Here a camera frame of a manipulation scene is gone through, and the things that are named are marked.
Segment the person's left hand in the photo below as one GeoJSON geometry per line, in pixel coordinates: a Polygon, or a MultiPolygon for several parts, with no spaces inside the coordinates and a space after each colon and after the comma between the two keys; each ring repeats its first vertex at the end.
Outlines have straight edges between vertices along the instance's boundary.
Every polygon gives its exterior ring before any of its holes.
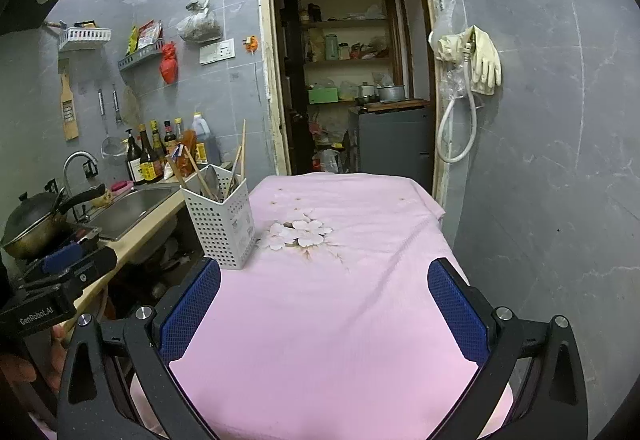
{"type": "Polygon", "coordinates": [[[66,360],[66,349],[63,346],[64,327],[60,324],[51,328],[51,337],[44,347],[27,349],[27,358],[15,354],[2,354],[1,371],[10,385],[19,382],[34,382],[41,374],[51,390],[58,394],[66,360]]]}

